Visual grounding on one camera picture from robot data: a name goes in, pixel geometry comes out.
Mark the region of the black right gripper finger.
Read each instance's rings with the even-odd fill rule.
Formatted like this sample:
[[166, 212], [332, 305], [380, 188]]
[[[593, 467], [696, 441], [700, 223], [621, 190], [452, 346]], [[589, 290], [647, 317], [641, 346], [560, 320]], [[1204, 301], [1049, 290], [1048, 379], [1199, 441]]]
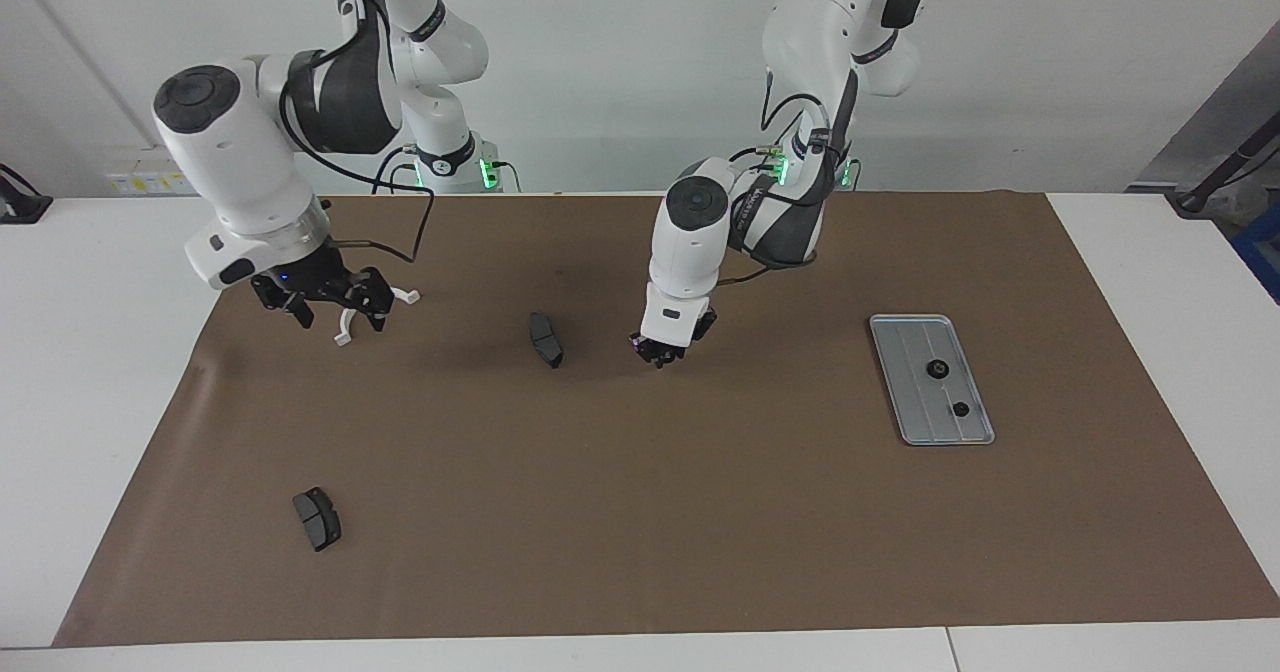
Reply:
[[269, 311], [279, 308], [293, 317], [302, 329], [311, 329], [314, 325], [315, 315], [303, 293], [284, 291], [268, 275], [251, 276], [250, 285], [264, 308]]
[[366, 317], [375, 333], [383, 333], [396, 294], [378, 268], [361, 268], [349, 276], [346, 300], [351, 311]]

